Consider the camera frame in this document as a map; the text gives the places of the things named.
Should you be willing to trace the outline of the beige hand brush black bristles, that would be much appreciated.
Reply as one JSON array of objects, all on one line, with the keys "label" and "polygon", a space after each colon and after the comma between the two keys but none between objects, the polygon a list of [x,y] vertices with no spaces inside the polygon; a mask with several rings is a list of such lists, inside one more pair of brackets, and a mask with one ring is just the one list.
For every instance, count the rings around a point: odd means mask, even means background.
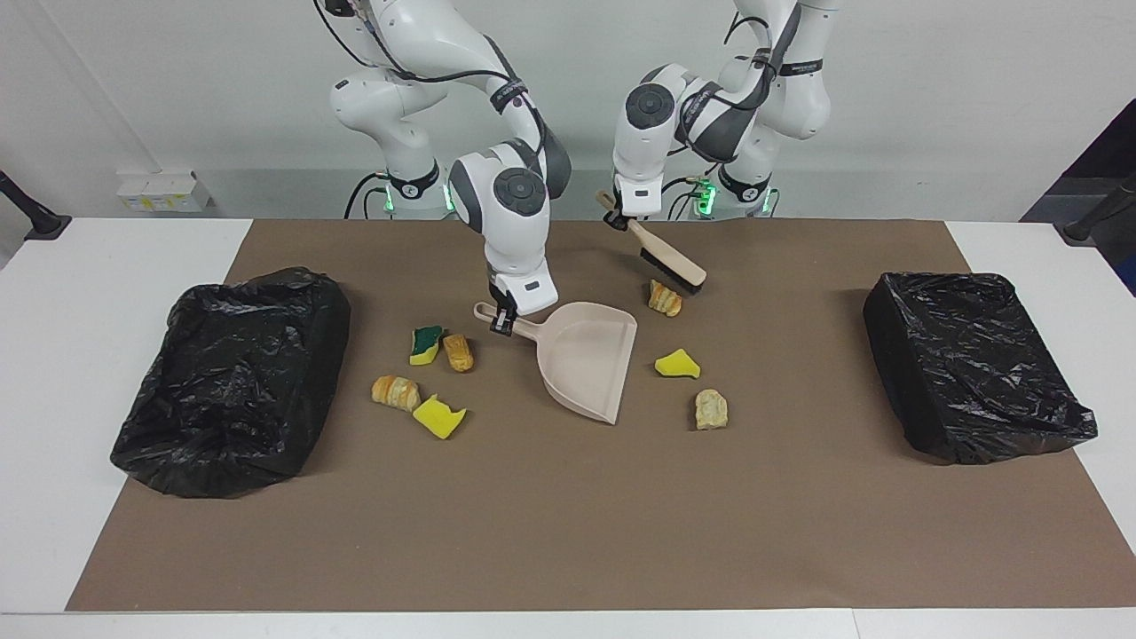
[{"label": "beige hand brush black bristles", "polygon": [[[596,193],[596,201],[603,207],[604,214],[608,210],[620,211],[617,199],[604,190]],[[673,280],[673,283],[686,291],[687,294],[698,294],[702,290],[703,284],[705,284],[705,269],[699,267],[679,250],[650,231],[640,231],[638,233],[628,231],[626,233],[630,233],[634,239],[637,239],[641,258],[661,271],[667,279]]]}]

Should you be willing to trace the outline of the green yellow sponge piece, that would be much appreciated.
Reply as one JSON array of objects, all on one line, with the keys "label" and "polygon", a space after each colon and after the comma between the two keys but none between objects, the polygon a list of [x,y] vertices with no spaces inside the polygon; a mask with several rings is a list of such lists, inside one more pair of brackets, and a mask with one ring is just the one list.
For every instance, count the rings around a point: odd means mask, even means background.
[{"label": "green yellow sponge piece", "polygon": [[426,325],[426,327],[415,327],[411,332],[411,352],[409,364],[411,367],[426,367],[437,359],[438,348],[444,337],[442,325]]}]

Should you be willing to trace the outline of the beige plastic dustpan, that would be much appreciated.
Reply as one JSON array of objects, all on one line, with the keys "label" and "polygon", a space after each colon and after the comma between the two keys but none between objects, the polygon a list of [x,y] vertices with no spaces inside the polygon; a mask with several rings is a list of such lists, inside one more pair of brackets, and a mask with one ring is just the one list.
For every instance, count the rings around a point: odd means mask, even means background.
[{"label": "beige plastic dustpan", "polygon": [[637,320],[604,304],[568,302],[544,322],[515,320],[513,333],[536,345],[542,381],[565,408],[616,424],[630,367]]}]

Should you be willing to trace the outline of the notched yellow sponge piece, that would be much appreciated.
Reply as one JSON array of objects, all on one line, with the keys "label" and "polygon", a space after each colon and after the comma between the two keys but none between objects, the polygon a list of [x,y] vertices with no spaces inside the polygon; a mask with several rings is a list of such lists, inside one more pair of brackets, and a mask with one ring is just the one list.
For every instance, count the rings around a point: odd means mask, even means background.
[{"label": "notched yellow sponge piece", "polygon": [[462,424],[467,410],[465,408],[456,410],[446,403],[438,400],[438,395],[431,395],[411,415],[438,440],[448,440]]}]

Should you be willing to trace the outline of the black bag lined trash bin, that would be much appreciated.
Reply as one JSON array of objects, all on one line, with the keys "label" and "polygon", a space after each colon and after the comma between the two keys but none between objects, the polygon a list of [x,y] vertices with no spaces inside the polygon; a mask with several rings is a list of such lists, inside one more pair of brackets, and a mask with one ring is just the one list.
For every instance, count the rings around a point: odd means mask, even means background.
[{"label": "black bag lined trash bin", "polygon": [[994,272],[884,272],[863,307],[878,376],[917,453],[987,465],[1097,438],[1017,288]]},{"label": "black bag lined trash bin", "polygon": [[351,304],[304,267],[187,288],[109,460],[147,488],[226,499],[296,478],[337,393]]}]

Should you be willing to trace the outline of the brown table mat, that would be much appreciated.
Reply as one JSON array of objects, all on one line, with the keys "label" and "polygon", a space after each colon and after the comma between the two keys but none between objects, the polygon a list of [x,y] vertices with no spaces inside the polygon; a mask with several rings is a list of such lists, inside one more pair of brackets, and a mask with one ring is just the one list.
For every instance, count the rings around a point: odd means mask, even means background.
[{"label": "brown table mat", "polygon": [[[632,312],[616,426],[471,316],[481,241],[456,222],[258,221],[229,280],[304,266],[351,308],[339,392],[300,478],[239,499],[126,483],[70,611],[1096,608],[1136,606],[1136,556],[1075,453],[942,465],[913,453],[863,304],[883,272],[964,272],[944,224],[661,224],[707,272],[674,320],[600,223],[556,223],[565,302]],[[465,335],[411,367],[414,329]],[[654,360],[685,349],[698,379]],[[438,440],[371,400],[387,374],[466,409]],[[698,392],[728,425],[695,429]]]}]

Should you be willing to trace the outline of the dark background panel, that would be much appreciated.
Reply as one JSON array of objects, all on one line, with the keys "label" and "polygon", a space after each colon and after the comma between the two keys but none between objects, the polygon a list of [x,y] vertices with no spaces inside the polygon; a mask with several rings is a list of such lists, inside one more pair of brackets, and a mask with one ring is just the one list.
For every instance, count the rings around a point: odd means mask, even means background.
[{"label": "dark background panel", "polygon": [[[1072,222],[1136,171],[1136,99],[1049,186],[1022,218],[1025,223]],[[1136,296],[1136,208],[1100,223],[1091,246]]]}]

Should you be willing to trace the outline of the white wall socket box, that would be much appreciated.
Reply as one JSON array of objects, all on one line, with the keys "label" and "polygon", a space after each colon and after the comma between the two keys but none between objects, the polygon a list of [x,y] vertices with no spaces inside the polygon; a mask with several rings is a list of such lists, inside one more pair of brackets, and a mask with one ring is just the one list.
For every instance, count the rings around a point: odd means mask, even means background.
[{"label": "white wall socket box", "polygon": [[122,173],[116,196],[133,213],[198,214],[214,204],[211,193],[195,171]]}]

